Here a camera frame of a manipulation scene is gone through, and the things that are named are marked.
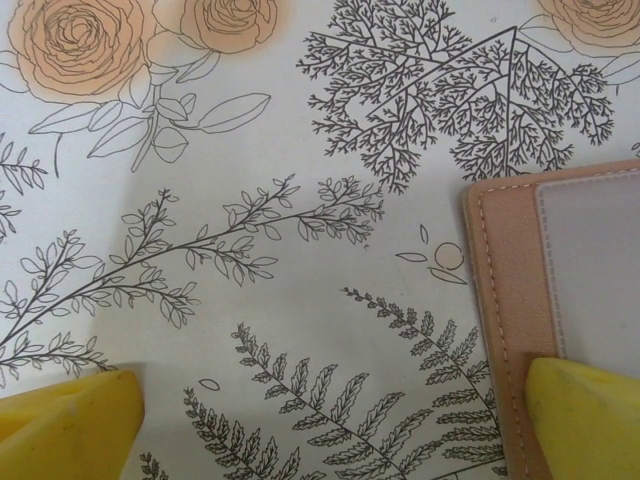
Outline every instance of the small leaf drawing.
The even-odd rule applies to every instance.
[[[206,133],[226,133],[258,118],[271,101],[264,93],[250,93],[235,97],[209,110],[198,127]]]
[[[554,52],[569,53],[573,51],[573,46],[558,31],[549,15],[536,15],[529,19],[520,27],[520,33],[529,40]]]
[[[431,275],[436,277],[438,280],[442,280],[448,283],[455,283],[457,285],[467,284],[466,280],[458,277],[457,275],[454,275],[451,272],[442,270],[441,268],[429,267],[429,271],[431,272]]]
[[[148,131],[149,122],[146,118],[129,117],[120,120],[98,140],[88,157],[102,158],[129,150],[144,140]]]
[[[180,103],[184,107],[184,111],[187,112],[187,115],[191,115],[193,113],[193,109],[196,108],[197,99],[198,97],[195,93],[187,93],[180,99]]]
[[[8,65],[4,62],[0,63],[0,86],[13,93],[26,93],[29,91],[29,86],[22,78],[20,71],[13,65]]]
[[[212,51],[206,57],[201,58],[189,67],[178,77],[176,83],[186,83],[198,80],[209,75],[218,65],[220,53]]]
[[[173,163],[180,158],[189,142],[178,130],[163,128],[153,140],[153,147],[162,160]]]
[[[396,253],[396,257],[399,257],[403,260],[406,260],[407,262],[412,262],[412,263],[422,263],[428,260],[427,257],[425,257],[421,253],[411,253],[411,252]]]
[[[151,85],[159,87],[175,77],[178,70],[172,67],[153,64],[149,69],[149,73],[151,74]]]
[[[49,115],[29,130],[29,133],[71,133],[87,128],[94,112],[100,108],[97,103],[75,103]]]
[[[161,98],[157,104],[158,113],[169,120],[186,120],[187,111],[184,106],[173,98]]]
[[[125,83],[118,96],[120,100],[136,108],[142,108],[151,90],[151,73],[145,66]]]
[[[112,100],[102,105],[96,110],[89,121],[89,131],[97,132],[103,128],[111,126],[122,113],[122,102]]]
[[[614,58],[602,69],[609,85],[623,85],[640,77],[640,52],[631,52]]]
[[[218,382],[216,382],[215,380],[212,380],[210,378],[203,378],[198,383],[202,387],[206,388],[207,390],[211,390],[212,392],[219,392],[220,391],[220,384]]]
[[[422,224],[420,224],[420,239],[422,243],[429,245],[429,232],[427,231],[427,227]]]

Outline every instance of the floral paper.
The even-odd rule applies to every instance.
[[[638,2],[0,15],[2,396],[134,370],[124,479],[506,477],[461,194],[640,151]]]

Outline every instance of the rose drawing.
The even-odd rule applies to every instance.
[[[228,54],[264,43],[277,19],[275,0],[156,0],[153,12],[193,47]]]
[[[640,51],[637,0],[539,0],[558,31],[576,51],[617,57]]]
[[[9,39],[34,96],[104,102],[146,68],[155,28],[151,0],[20,0]]]

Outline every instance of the branching plant drawing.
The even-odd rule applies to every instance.
[[[164,470],[160,470],[160,463],[151,453],[140,455],[140,461],[142,461],[142,473],[145,475],[142,480],[170,480],[169,475]]]
[[[228,480],[320,480],[326,475],[315,471],[307,475],[298,475],[300,469],[300,448],[296,448],[287,460],[280,462],[278,444],[270,437],[261,448],[263,434],[258,428],[250,435],[237,420],[233,426],[224,414],[217,414],[207,408],[195,396],[193,389],[184,391],[184,403],[189,407],[187,416],[198,436],[206,442],[205,448],[216,457],[221,467],[234,468],[225,473]]]
[[[439,396],[432,404],[436,411],[447,410],[439,414],[437,423],[452,426],[452,430],[440,439],[444,446],[442,455],[465,460],[472,465],[438,478],[449,478],[474,468],[500,463],[504,455],[495,411],[495,395],[493,389],[484,391],[480,385],[489,377],[489,364],[486,359],[470,364],[478,341],[477,327],[459,341],[456,336],[457,325],[453,320],[449,320],[437,335],[435,320],[430,312],[425,312],[419,320],[413,308],[403,310],[383,297],[374,298],[368,293],[360,294],[358,290],[345,288],[343,291],[355,301],[365,303],[367,308],[376,310],[378,318],[390,318],[389,328],[399,329],[401,338],[414,342],[410,352],[412,356],[422,359],[420,370],[427,372],[426,385],[452,385],[450,392]],[[494,466],[493,471],[506,476],[506,469],[502,465]]]
[[[309,105],[322,114],[313,129],[327,156],[357,152],[401,194],[442,136],[472,181],[562,168],[573,155],[567,127],[592,145],[609,139],[596,67],[563,67],[517,26],[473,41],[453,15],[443,0],[334,1],[327,32],[310,33],[298,62],[324,79]]]
[[[4,142],[5,133],[0,133],[0,146]],[[11,185],[13,191],[24,195],[27,189],[39,188],[44,190],[44,179],[47,171],[40,166],[40,160],[26,161],[28,149],[25,147],[18,153],[15,152],[14,142],[8,142],[2,147],[0,153],[0,244],[8,235],[16,233],[13,218],[21,213],[21,210],[13,208],[3,202],[7,193],[3,189],[4,182]]]
[[[76,230],[65,231],[46,247],[37,247],[35,255],[22,258],[20,264],[30,281],[6,280],[0,296],[0,313],[6,329],[0,341],[0,387],[4,387],[4,369],[16,379],[19,368],[53,361],[61,363],[67,373],[78,375],[85,366],[108,368],[94,351],[95,339],[86,345],[57,336],[49,344],[33,344],[29,333],[48,317],[65,317],[81,311],[95,316],[98,308],[133,308],[138,300],[159,307],[163,317],[176,328],[187,325],[199,304],[192,295],[196,282],[171,285],[154,261],[165,255],[183,255],[193,271],[210,262],[225,278],[243,286],[258,279],[271,279],[268,267],[278,259],[254,256],[257,240],[282,238],[281,225],[297,225],[305,241],[321,235],[363,243],[373,232],[373,224],[384,215],[382,192],[371,184],[353,177],[319,182],[319,201],[309,209],[295,210],[292,200],[299,186],[285,180],[273,180],[273,191],[258,188],[256,193],[243,191],[238,203],[225,205],[227,225],[214,229],[208,224],[187,240],[169,241],[167,234],[176,222],[169,209],[179,201],[169,190],[158,192],[158,198],[144,207],[126,214],[122,250],[108,259],[87,254],[86,244]]]
[[[421,409],[402,420],[386,438],[377,436],[379,427],[389,412],[402,399],[404,393],[393,392],[382,398],[359,425],[350,425],[351,409],[358,401],[363,384],[368,377],[361,373],[345,385],[342,393],[333,401],[331,409],[324,408],[327,393],[337,365],[328,365],[317,375],[310,392],[308,390],[309,359],[301,360],[294,368],[291,380],[285,379],[287,355],[280,354],[272,360],[266,343],[259,345],[249,327],[239,325],[232,334],[240,342],[236,347],[244,355],[242,365],[257,369],[253,380],[271,386],[265,399],[286,397],[280,408],[281,414],[301,411],[307,415],[293,425],[294,431],[315,431],[307,443],[314,447],[339,447],[324,459],[326,465],[334,467],[335,475],[343,480],[396,478],[406,480],[420,465],[431,457],[440,446],[439,442],[424,443],[410,452],[403,450],[407,440],[432,413]]]

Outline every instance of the yellow object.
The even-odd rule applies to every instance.
[[[525,390],[554,480],[640,479],[640,380],[539,358]]]
[[[0,479],[117,480],[143,418],[132,372],[0,399]]]

